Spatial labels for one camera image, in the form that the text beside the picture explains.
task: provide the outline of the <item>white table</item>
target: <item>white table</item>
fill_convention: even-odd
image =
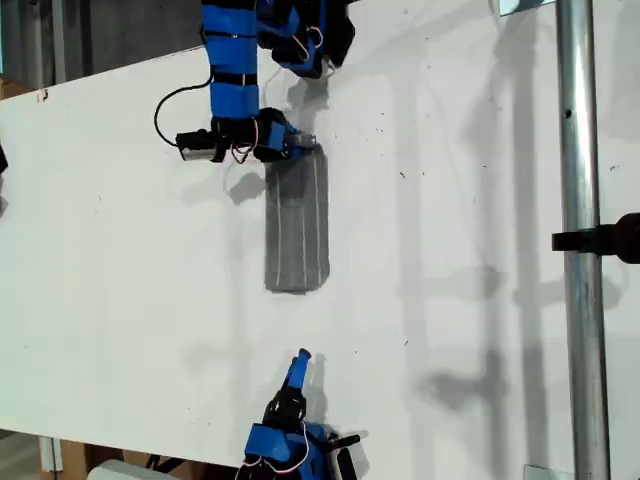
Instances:
[[[640,201],[640,4],[596,7],[612,222]],[[237,465],[305,347],[309,418],[368,432],[368,479],[572,470],[554,9],[351,12],[328,108],[261,58],[263,106],[329,159],[332,271],[306,296],[265,290],[264,194],[223,187],[263,166],[184,164],[155,135],[204,50],[0,103],[0,428]],[[208,103],[172,100],[162,129],[205,127]],[[604,270],[613,474],[637,478],[640,269]]]

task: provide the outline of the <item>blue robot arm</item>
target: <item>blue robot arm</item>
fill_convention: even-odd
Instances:
[[[245,447],[245,461],[237,479],[356,480],[349,446],[360,437],[338,438],[324,425],[305,421],[306,400],[302,386],[311,354],[301,349],[289,367],[282,388],[252,426]],[[337,469],[330,455],[337,452]]]
[[[355,29],[347,16],[352,0],[202,0],[203,40],[211,68],[211,130],[179,134],[185,160],[222,162],[228,150],[244,161],[249,151],[263,162],[295,159],[315,138],[273,108],[259,108],[257,48],[272,51],[282,67],[320,78],[322,60],[342,65]]]

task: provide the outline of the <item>silver metal pipe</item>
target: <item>silver metal pipe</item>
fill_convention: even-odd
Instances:
[[[592,0],[558,0],[562,204],[565,231],[600,223]],[[565,253],[575,474],[609,480],[602,265]]]

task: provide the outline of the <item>black clamp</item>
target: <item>black clamp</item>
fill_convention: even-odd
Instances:
[[[554,252],[617,255],[624,263],[640,264],[640,213],[629,213],[615,225],[554,233],[552,248]]]

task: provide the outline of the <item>cardboard box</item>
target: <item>cardboard box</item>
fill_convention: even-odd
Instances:
[[[16,97],[18,95],[22,95],[23,93],[32,91],[33,89],[24,87],[16,82],[12,82],[11,80],[0,75],[0,100]]]

